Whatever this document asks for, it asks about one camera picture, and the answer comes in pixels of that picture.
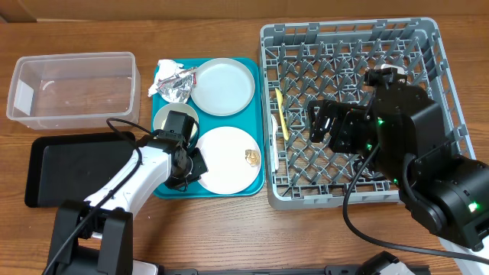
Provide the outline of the grey bowl of rice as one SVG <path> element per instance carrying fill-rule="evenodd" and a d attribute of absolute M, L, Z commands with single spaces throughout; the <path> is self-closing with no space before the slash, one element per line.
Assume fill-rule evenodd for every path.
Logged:
<path fill-rule="evenodd" d="M 199 123 L 199 117 L 198 117 L 196 111 L 190 105 L 187 105 L 186 103 L 176 103 L 176 102 L 175 103 L 168 103 L 165 106 L 163 106 L 162 108 L 160 108 L 156 112 L 156 114 L 154 115 L 152 134 L 157 134 L 157 132 L 159 130 L 169 131 L 169 130 L 181 130 L 182 129 L 182 125 L 177 124 L 177 122 L 181 123 L 182 120 L 179 119 L 179 117 L 175 116 L 175 115 L 170 116 L 170 125 L 168 127 L 166 126 L 168 116 L 169 116 L 169 113 L 171 111 L 185 113 L 188 116 L 192 117 L 194 119 L 195 123 Z M 199 126 L 196 125 L 195 123 L 193 124 L 192 133 L 190 135 L 191 138 L 194 138 L 196 135 L 199 134 Z"/>

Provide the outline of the large pinkish white plate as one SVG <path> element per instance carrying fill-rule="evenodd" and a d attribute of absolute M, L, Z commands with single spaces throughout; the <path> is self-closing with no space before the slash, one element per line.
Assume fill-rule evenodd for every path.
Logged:
<path fill-rule="evenodd" d="M 247 149 L 261 151 L 257 142 L 240 128 L 224 126 L 207 131 L 198 141 L 208 172 L 198 183 L 217 194 L 232 194 L 255 180 L 261 164 L 252 167 L 245 160 Z"/>

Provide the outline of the yellow plastic spoon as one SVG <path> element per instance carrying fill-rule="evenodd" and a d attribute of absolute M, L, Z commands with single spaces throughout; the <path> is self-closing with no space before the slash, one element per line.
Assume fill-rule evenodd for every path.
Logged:
<path fill-rule="evenodd" d="M 288 141 L 289 140 L 289 134 L 288 134 L 288 130 L 287 130 L 287 123 L 285 121 L 285 115 L 283 113 L 283 94 L 279 88 L 275 89 L 275 93 L 276 93 L 279 116 L 280 116 L 280 124 L 281 124 L 282 132 L 283 132 L 283 139 L 285 141 Z"/>

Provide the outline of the brown food scrap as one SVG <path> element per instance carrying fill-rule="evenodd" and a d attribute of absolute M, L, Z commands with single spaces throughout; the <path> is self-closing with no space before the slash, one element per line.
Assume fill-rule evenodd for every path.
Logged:
<path fill-rule="evenodd" d="M 252 167 L 257 167 L 261 163 L 261 155 L 258 150 L 247 149 L 245 151 L 245 160 Z"/>

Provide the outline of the white paper cup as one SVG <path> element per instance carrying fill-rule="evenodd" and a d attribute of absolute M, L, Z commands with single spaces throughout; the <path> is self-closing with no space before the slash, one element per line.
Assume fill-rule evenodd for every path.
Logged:
<path fill-rule="evenodd" d="M 390 64 L 380 64 L 380 65 L 376 65 L 374 67 L 376 70 L 383 70 L 383 69 L 395 69 L 397 71 L 397 73 L 399 74 L 406 74 L 405 73 L 405 69 L 401 66 L 394 66 L 394 65 L 390 65 Z"/>

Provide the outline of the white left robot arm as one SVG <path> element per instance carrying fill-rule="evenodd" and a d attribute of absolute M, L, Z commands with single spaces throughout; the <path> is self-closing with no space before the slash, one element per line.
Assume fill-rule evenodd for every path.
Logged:
<path fill-rule="evenodd" d="M 58 208 L 44 273 L 162 274 L 134 259 L 134 218 L 158 186 L 185 192 L 207 172 L 198 138 L 194 117 L 171 111 L 163 129 L 130 141 L 133 154 L 108 183 Z"/>

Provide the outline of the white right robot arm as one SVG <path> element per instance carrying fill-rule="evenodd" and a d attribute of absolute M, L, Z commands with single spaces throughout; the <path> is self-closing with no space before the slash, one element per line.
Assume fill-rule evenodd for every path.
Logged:
<path fill-rule="evenodd" d="M 335 153 L 357 154 L 362 168 L 394 183 L 412 218 L 445 242 L 430 254 L 482 274 L 488 263 L 488 166 L 458 153 L 443 110 L 398 67 L 367 70 L 366 105 L 330 99 L 307 106 L 309 138 Z"/>

